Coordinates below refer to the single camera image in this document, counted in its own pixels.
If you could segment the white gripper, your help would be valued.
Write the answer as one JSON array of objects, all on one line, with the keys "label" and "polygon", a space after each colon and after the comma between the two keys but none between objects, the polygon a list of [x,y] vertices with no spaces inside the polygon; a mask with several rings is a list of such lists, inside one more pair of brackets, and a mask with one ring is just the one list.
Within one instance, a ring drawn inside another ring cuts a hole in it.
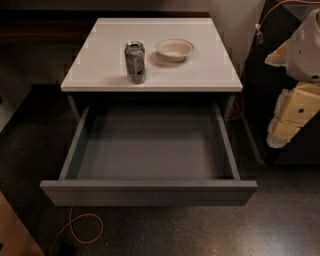
[{"label": "white gripper", "polygon": [[285,67],[287,74],[299,82],[292,90],[283,89],[278,96],[274,117],[268,126],[266,142],[282,148],[320,111],[320,9],[309,13],[298,29],[265,63]]}]

